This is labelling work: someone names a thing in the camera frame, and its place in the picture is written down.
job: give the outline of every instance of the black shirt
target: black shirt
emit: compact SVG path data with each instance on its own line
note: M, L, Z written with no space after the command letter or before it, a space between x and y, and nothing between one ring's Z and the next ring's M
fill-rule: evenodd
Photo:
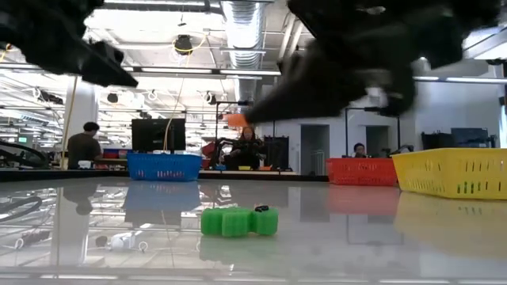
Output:
M68 169L78 169L79 161L93 161L101 155L101 146L91 135L77 134L69 139Z

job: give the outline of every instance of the yellow cable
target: yellow cable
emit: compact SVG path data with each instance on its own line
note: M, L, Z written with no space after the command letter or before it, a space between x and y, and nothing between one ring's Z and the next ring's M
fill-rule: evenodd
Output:
M192 52L192 51L195 51L196 49L202 47L203 44L204 44L204 41L206 40L207 37L208 36L204 35L202 41L200 42L200 44L198 46L192 47L192 48L190 48L188 50L177 48L176 45L175 45L176 44L176 40L177 40L176 39L176 40L173 40L173 48L174 48L175 51L179 51L179 52Z
M189 62L190 62L190 54L187 55L187 64L185 65L185 67L189 67ZM162 148L162 150L164 150L164 151L167 151L167 134L169 133L169 128L171 126L171 122L173 121L173 117L174 117L174 113L176 112L177 105L180 103L180 96L181 96L181 92L183 91L184 83L185 83L185 79L183 78L183 80L181 81L181 85L180 85L180 92L178 92L178 95L176 98L176 104L174 105L173 113L171 114L171 117L169 118L169 123L167 124L167 127L166 127L166 134L164 135L164 146Z
M7 52L9 52L11 45L7 44L5 51L3 51L2 56L0 57L0 63L6 58Z
M63 131L62 158L60 159L60 170L63 170L63 160L65 158L65 149L67 148L67 136L69 135L69 126L71 125L72 109L74 108L74 99L76 98L76 88L78 87L78 77L74 78L74 88L72 89L71 106L69 107L69 116L65 120L66 126Z

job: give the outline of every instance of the orange basket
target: orange basket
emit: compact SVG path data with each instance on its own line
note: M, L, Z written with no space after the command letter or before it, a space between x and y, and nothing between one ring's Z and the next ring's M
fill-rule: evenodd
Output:
M395 164L390 158L328 158L331 183L338 185L395 186Z

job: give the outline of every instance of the person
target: person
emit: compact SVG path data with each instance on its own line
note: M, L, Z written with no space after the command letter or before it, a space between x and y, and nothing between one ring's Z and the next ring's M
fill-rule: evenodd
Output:
M71 136L67 146L69 153L68 169L79 169L80 161L95 161L101 158L101 146L93 137L100 127L97 123L88 122L83 126L84 132Z
M367 158L364 144L358 142L354 145L354 158Z
M238 143L232 146L231 153L224 157L228 169L237 169L238 166L250 166L259 169L261 159L265 159L264 147L260 139L255 136L252 127L244 127Z

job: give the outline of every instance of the man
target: man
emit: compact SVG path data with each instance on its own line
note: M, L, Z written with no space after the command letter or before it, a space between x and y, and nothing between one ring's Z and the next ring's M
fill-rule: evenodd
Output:
M100 127L94 122L88 122L82 128L85 130L83 133L73 135L69 139L68 169L79 169L80 161L92 162L101 157L101 146L93 138Z

